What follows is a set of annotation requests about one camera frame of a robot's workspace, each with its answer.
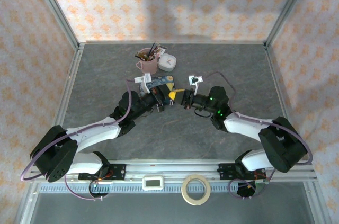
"marble-pattern tabletop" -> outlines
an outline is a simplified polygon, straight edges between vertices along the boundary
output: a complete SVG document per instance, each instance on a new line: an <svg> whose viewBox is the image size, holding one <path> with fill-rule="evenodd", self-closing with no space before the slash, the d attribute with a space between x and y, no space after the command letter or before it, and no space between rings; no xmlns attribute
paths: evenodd
<svg viewBox="0 0 339 224"><path fill-rule="evenodd" d="M69 100L63 127L79 127L102 120L113 112L127 90L125 80L141 76L136 68L136 51L151 44L86 44ZM172 72L159 70L154 76L172 75L176 89L191 88L189 75L204 76L222 72L237 89L233 107L246 115L275 119L282 115L272 74L260 44L165 44L167 53L177 58ZM231 88L214 75L199 85L208 95L211 87ZM139 93L139 86L131 84ZM83 152L100 151L108 159L223 158L234 160L249 149L260 149L254 139L214 128L209 118L178 104L156 109L136 120L136 126L123 137L88 147Z"/></svg>

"pen holder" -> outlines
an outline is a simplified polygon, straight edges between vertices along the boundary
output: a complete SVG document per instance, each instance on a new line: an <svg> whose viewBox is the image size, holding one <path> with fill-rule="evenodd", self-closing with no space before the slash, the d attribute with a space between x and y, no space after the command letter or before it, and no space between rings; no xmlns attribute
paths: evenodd
<svg viewBox="0 0 339 224"><path fill-rule="evenodd" d="M144 48L140 50L141 53L149 53L150 48ZM155 72L158 71L158 62L157 58L155 57L151 61L138 61L136 63L136 67L141 70L142 73L151 73L153 75Z"/></svg>

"white digital display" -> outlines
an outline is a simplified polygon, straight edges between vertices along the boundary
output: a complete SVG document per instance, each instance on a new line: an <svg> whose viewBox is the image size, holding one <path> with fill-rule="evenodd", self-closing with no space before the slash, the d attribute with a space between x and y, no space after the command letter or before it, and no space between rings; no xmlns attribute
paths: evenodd
<svg viewBox="0 0 339 224"><path fill-rule="evenodd" d="M142 189L144 191L162 190L164 188L164 178L162 176L145 176L142 179Z"/></svg>

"masking tape roll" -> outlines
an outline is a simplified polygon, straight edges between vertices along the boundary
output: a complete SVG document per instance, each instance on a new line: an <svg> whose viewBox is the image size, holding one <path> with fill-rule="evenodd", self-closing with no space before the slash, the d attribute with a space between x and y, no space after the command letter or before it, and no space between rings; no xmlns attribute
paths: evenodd
<svg viewBox="0 0 339 224"><path fill-rule="evenodd" d="M192 180L200 181L204 185L204 187L205 187L205 194L203 195L203 197L201 199L198 199L198 200L192 199L187 194L187 185ZM204 204L208 200L208 198L211 195L211 186L210 186L209 182L206 180L205 177L203 177L201 175L190 175L190 176L186 177L186 179L182 183L181 194L182 194L182 197L184 198L184 200L188 204L191 204L191 205L202 205L202 204Z"/></svg>

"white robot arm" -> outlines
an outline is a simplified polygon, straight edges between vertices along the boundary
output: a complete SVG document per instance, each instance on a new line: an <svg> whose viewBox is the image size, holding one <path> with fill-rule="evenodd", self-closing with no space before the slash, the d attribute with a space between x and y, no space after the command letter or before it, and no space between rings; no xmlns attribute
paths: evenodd
<svg viewBox="0 0 339 224"><path fill-rule="evenodd" d="M115 121L127 110L128 93L122 96L114 112L102 121L66 130L61 126L54 126L48 131L30 156L34 159L48 144L60 137L65 138L44 153L40 153L40 157L35 161L35 165L47 181L57 181L66 174L88 173L96 174L96 177L99 174L105 176L109 171L108 161L100 153L79 152L98 142L123 136L135 126L134 120L137 117L155 105L162 106L163 101L168 98L183 105L185 109L194 107L212 113L211 121L216 129L245 135L263 144L264 149L246 152L236 160L240 173L268 167L287 172L307 153L298 139L272 126L278 124L296 133L285 118L260 120L232 112L223 87L213 87L208 96L196 94L192 89L170 91L166 85L152 88L150 93L142 98L139 98L136 92L132 92L131 95L130 112L119 123Z"/></svg>

